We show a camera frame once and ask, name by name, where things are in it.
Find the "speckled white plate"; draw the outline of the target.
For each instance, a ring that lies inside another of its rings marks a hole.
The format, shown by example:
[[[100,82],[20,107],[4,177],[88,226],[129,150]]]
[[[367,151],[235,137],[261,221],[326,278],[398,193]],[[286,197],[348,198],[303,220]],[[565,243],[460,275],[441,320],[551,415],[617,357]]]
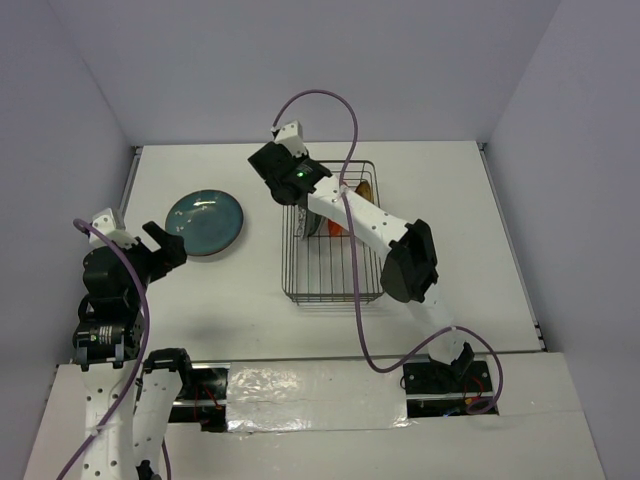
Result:
[[[303,207],[296,208],[297,224],[295,233],[301,240],[307,238],[307,214],[308,211]]]

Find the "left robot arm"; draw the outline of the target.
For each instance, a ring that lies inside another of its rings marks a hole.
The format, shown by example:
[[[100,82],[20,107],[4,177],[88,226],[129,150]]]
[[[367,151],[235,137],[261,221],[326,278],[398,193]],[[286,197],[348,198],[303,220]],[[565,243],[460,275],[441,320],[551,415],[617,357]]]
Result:
[[[147,289],[186,262],[184,240],[148,222],[143,229],[158,246],[150,250],[108,212],[74,225],[91,245],[72,338],[85,438],[58,476],[79,466],[83,479],[168,479],[170,413],[193,392],[196,374],[184,349],[147,349]]]

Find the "dark green plate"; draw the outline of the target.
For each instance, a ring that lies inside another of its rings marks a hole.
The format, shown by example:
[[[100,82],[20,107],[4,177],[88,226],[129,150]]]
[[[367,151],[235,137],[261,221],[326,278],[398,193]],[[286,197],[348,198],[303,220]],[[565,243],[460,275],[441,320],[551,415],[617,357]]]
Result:
[[[165,219],[165,230],[183,238],[186,254],[210,256],[230,247],[244,225],[244,212],[231,194],[205,189],[178,200]]]

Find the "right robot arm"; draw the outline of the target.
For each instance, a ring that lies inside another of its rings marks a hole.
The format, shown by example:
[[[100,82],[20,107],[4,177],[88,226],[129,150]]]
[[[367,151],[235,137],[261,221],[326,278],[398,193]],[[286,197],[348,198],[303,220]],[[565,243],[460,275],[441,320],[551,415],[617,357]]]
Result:
[[[435,364],[435,380],[446,391],[456,391],[470,377],[474,352],[460,339],[460,329],[444,305],[438,289],[437,254],[430,226],[395,217],[357,195],[321,163],[307,155],[296,157],[285,146],[269,142],[248,159],[284,206],[296,205],[343,227],[352,246],[357,242],[383,261],[380,285],[393,300],[404,304],[423,323],[428,336],[389,367],[377,366],[368,351],[360,305],[360,287],[353,278],[356,328],[363,356],[377,373],[390,373],[425,349]]]

